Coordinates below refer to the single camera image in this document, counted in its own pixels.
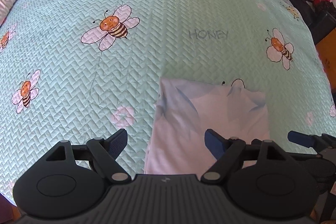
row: mint green bedspread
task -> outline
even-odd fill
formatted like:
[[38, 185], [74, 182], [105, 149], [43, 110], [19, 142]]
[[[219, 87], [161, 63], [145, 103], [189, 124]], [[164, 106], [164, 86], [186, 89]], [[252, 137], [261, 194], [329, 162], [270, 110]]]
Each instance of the mint green bedspread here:
[[335, 135], [311, 34], [286, 8], [281, 0], [18, 0], [0, 29], [0, 192], [12, 198], [16, 179], [59, 140], [83, 144], [121, 127], [129, 141], [118, 162], [141, 173], [161, 76], [239, 78], [266, 93], [270, 136], [287, 151], [310, 151], [287, 141], [290, 130]]

